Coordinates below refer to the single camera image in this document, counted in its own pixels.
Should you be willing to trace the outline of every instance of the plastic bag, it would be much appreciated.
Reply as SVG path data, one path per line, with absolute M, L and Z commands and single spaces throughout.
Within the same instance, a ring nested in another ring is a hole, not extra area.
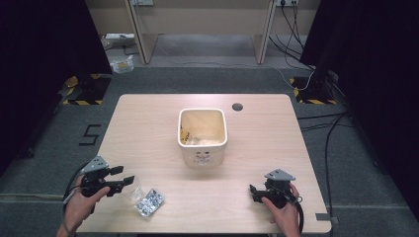
M 123 60 L 113 60 L 111 67 L 114 72 L 125 73 L 133 70 L 132 55 Z

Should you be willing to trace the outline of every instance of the person's left hand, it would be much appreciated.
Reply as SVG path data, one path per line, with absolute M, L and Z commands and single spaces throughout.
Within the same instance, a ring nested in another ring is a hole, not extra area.
M 77 179 L 76 186 L 81 184 L 82 177 Z M 56 236 L 72 236 L 75 234 L 77 228 L 87 219 L 92 212 L 96 202 L 105 196 L 111 188 L 104 187 L 91 197 L 84 197 L 81 190 L 76 188 L 74 195 L 67 203 L 64 213 L 63 223 L 59 227 Z

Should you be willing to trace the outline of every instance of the person's right hand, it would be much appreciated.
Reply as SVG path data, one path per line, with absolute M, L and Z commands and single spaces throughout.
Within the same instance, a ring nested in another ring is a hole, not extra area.
M 293 195 L 298 198 L 299 193 L 295 186 L 290 184 L 290 187 L 292 189 Z M 271 220 L 272 224 L 276 223 L 287 237 L 300 236 L 298 228 L 298 210 L 294 204 L 287 202 L 283 208 L 278 209 L 266 197 L 262 197 L 262 202 L 271 210 L 273 214 L 273 219 Z

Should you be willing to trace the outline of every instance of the white plastic bin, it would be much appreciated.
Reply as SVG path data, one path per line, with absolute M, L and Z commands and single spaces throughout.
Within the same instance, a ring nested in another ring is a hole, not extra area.
M 224 112 L 205 108 L 181 110 L 178 143 L 189 167 L 211 169 L 220 165 L 227 144 Z

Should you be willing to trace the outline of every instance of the hand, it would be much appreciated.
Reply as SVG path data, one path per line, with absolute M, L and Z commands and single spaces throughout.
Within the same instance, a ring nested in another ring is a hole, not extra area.
M 293 192 L 293 195 L 295 197 L 299 197 L 299 193 L 296 190 L 295 186 L 293 184 L 290 184 L 290 187 Z M 280 227 L 281 231 L 287 237 L 300 236 L 298 228 L 298 210 L 296 209 L 296 206 L 294 204 L 287 202 L 287 204 L 283 208 L 278 209 L 266 197 L 262 197 L 262 202 L 271 210 L 272 214 L 274 215 L 273 219 L 271 220 L 272 224 L 277 223 L 278 227 Z
M 81 184 L 80 177 L 77 180 L 76 186 Z M 81 194 L 81 190 L 76 188 L 74 195 L 70 198 L 70 201 L 67 203 L 67 207 L 64 213 L 64 219 L 61 225 L 59 226 L 56 236 L 58 237 L 67 237 L 73 236 L 77 228 L 81 225 L 83 220 L 89 217 L 92 208 L 95 206 L 96 202 L 99 201 L 103 196 L 105 196 L 111 188 L 104 187 L 95 193 L 91 197 L 84 197 Z

